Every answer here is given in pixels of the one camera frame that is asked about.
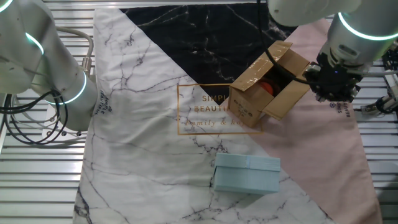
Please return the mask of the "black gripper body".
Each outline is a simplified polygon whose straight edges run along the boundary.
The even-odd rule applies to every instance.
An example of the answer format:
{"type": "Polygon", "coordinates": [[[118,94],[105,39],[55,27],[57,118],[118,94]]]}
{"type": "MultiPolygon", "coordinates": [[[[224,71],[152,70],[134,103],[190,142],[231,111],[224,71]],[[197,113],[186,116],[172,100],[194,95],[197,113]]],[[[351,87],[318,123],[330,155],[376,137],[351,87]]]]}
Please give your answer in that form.
{"type": "Polygon", "coordinates": [[[333,67],[324,53],[317,56],[316,62],[310,63],[303,76],[319,102],[351,103],[361,89],[357,85],[362,80],[360,75],[349,73],[341,65],[333,67]]]}

